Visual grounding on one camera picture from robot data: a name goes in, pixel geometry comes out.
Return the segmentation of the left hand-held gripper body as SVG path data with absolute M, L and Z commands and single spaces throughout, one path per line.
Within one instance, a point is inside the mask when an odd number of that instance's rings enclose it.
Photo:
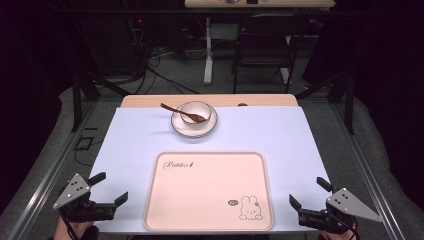
M 88 185 L 88 180 L 76 173 L 62 189 L 53 209 L 63 213 L 70 222 L 113 220 L 117 206 L 91 201 L 93 186 Z

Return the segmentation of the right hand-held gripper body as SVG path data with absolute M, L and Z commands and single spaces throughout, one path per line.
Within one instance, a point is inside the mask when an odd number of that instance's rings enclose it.
M 353 229 L 357 217 L 381 222 L 382 218 L 346 188 L 333 187 L 325 200 L 326 208 L 320 211 L 304 209 L 298 211 L 300 226 L 329 233 L 343 234 Z

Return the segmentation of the person's right hand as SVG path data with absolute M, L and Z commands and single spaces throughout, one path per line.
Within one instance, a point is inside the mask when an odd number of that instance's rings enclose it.
M 352 231 L 346 231 L 343 234 L 335 234 L 335 233 L 329 233 L 326 231 L 321 231 L 320 236 L 324 240 L 356 240 L 357 237 Z

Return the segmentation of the person's left hand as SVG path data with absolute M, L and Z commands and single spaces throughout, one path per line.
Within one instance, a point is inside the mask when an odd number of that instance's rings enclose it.
M 99 230 L 93 222 L 65 222 L 58 219 L 53 240 L 98 240 Z

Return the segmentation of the pale blue table mat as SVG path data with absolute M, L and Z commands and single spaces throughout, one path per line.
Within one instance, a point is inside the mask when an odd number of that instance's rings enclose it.
M 327 175 L 304 111 L 299 107 L 220 107 L 212 131 L 187 138 L 171 126 L 171 115 L 159 108 L 116 110 L 92 171 L 107 178 L 92 190 L 97 202 L 127 192 L 126 203 L 101 231 L 122 234 L 273 233 L 300 230 L 292 195 L 307 209 L 321 210 L 327 194 L 316 180 Z M 144 225 L 156 159 L 164 152 L 256 152 L 265 162 L 274 223 L 258 232 L 165 232 Z

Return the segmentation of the pink rectangular tray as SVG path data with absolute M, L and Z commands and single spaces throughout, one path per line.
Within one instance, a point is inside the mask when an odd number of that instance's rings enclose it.
M 164 152 L 156 159 L 144 225 L 165 232 L 258 232 L 274 223 L 256 152 Z

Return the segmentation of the white saucer with dark rim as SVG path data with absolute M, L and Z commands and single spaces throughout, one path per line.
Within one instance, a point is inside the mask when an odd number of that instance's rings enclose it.
M 218 116 L 215 109 L 211 107 L 212 114 L 206 124 L 189 125 L 184 123 L 179 113 L 173 113 L 171 116 L 171 124 L 175 131 L 186 137 L 202 137 L 208 134 L 217 124 Z

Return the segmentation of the brown wooden spoon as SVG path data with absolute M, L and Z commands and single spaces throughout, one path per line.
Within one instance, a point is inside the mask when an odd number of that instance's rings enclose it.
M 172 112 L 176 112 L 176 113 L 179 113 L 179 114 L 185 115 L 185 116 L 187 116 L 188 118 L 190 118 L 192 121 L 194 121 L 195 123 L 203 123 L 203 122 L 205 122 L 205 121 L 206 121 L 206 119 L 205 119 L 204 117 L 200 116 L 200 115 L 192 114 L 192 113 L 186 113 L 186 112 L 184 112 L 184 111 L 181 111 L 181 110 L 178 110 L 178 109 L 172 108 L 172 107 L 170 107 L 170 106 L 168 106 L 168 105 L 166 105 L 166 104 L 164 104 L 164 103 L 161 103 L 161 104 L 160 104 L 160 106 L 161 106 L 162 108 L 164 108 L 164 109 L 169 110 L 169 111 L 172 111 Z

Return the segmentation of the white bowl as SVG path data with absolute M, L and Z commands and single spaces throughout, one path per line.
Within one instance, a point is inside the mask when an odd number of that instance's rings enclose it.
M 180 114 L 181 119 L 184 123 L 187 123 L 189 125 L 193 124 L 206 124 L 206 122 L 210 119 L 212 110 L 211 107 L 201 101 L 192 101 L 184 104 L 181 108 L 181 111 L 189 113 L 189 114 L 196 114 L 198 116 L 203 117 L 204 121 L 202 122 L 195 122 L 192 120 L 189 116 Z

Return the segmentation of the black chair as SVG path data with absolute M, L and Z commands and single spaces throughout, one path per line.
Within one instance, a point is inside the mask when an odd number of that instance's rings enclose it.
M 237 28 L 233 58 L 233 92 L 237 92 L 238 70 L 246 68 L 282 68 L 288 71 L 285 92 L 292 83 L 299 45 L 309 27 L 309 20 L 298 15 L 255 14 Z

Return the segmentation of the white desk leg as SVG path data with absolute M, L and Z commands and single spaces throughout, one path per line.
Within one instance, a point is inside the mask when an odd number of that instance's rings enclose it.
M 213 56 L 212 56 L 212 39 L 211 39 L 211 23 L 210 19 L 207 18 L 205 22 L 206 32 L 206 59 L 205 59 L 205 71 L 204 71 L 204 84 L 212 84 L 213 74 Z

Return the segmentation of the aluminium rail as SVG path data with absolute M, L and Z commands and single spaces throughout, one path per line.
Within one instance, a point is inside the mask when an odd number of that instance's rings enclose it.
M 397 180 L 391 175 L 384 143 L 365 106 L 353 106 L 353 132 L 345 122 L 344 108 L 338 104 L 331 108 L 348 139 L 355 155 L 355 164 L 361 175 L 373 204 L 382 218 L 383 226 L 390 240 L 406 240 L 401 229 L 396 208 L 401 206 L 404 193 Z
M 72 132 L 73 105 L 70 100 L 62 101 L 61 113 L 52 133 L 21 187 L 0 216 L 0 230 L 4 230 L 0 240 L 27 239 L 68 162 L 68 155 L 75 147 L 96 106 L 96 102 L 83 105 L 83 120 Z

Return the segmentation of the black frame strut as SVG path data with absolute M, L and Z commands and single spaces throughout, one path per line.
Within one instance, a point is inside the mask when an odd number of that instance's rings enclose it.
M 353 135 L 353 105 L 354 105 L 354 87 L 355 81 L 348 74 L 339 74 L 334 82 L 333 87 L 328 95 L 330 103 L 339 103 L 344 100 L 344 124 L 348 132 Z
M 75 132 L 83 120 L 82 95 L 85 95 L 89 101 L 97 101 L 100 97 L 100 93 L 89 77 L 77 73 L 73 79 L 72 94 L 74 114 L 72 131 Z

